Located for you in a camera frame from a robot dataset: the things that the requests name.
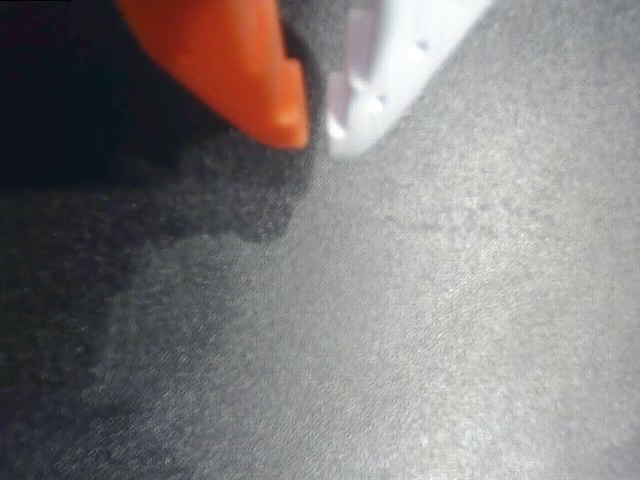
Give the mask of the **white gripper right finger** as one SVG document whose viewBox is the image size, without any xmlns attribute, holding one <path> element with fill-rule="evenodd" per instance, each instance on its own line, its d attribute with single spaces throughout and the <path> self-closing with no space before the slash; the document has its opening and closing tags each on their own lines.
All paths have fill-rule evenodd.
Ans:
<svg viewBox="0 0 640 480">
<path fill-rule="evenodd" d="M 489 0 L 356 1 L 326 88 L 330 155 L 355 158 L 401 119 L 489 9 Z"/>
</svg>

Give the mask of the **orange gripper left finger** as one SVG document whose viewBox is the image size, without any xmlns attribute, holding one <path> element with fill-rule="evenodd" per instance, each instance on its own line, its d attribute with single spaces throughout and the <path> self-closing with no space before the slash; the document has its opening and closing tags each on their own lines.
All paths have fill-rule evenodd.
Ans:
<svg viewBox="0 0 640 480">
<path fill-rule="evenodd" d="M 268 147 L 310 138 L 303 67 L 288 56 L 275 1 L 128 0 L 142 50 L 204 105 Z"/>
</svg>

